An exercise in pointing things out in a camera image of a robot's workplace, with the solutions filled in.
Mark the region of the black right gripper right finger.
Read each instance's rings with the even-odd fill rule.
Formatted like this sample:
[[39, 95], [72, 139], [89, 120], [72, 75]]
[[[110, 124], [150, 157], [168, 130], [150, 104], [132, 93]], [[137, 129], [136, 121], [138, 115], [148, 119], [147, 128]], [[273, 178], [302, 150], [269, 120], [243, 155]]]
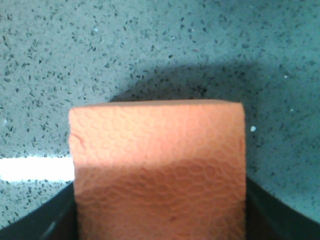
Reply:
[[320, 224], [246, 178], [247, 240], [318, 240]]

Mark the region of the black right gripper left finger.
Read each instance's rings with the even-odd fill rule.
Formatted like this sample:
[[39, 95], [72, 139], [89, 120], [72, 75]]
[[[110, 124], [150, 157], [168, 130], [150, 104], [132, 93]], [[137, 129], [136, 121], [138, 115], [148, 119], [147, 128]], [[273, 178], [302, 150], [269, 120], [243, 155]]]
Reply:
[[15, 223], [0, 231], [2, 240], [76, 240], [78, 238], [74, 183]]

